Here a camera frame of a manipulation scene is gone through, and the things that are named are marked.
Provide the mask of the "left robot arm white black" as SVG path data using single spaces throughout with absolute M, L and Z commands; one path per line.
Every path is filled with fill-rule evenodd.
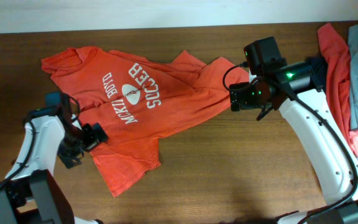
M 60 159 L 70 169 L 108 137 L 99 124 L 81 126 L 69 106 L 31 111 L 18 157 L 0 182 L 0 223 L 86 223 L 53 177 Z

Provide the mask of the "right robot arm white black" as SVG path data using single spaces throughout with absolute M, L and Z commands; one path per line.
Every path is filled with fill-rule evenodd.
M 278 110 L 300 140 L 317 175 L 326 205 L 294 211 L 256 223 L 358 223 L 358 161 L 329 111 L 326 96 L 307 63 L 239 64 L 256 76 L 250 82 L 226 85 L 232 111 L 261 110 L 262 119 Z

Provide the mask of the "orange soccer t-shirt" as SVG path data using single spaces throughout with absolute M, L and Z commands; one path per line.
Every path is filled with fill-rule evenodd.
M 69 48 L 43 58 L 41 67 L 78 101 L 80 121 L 100 124 L 108 135 L 91 156 L 113 196 L 160 165 L 159 139 L 228 109 L 225 85 L 249 81 L 225 58 L 204 63 L 185 51 L 157 63 L 118 50 Z

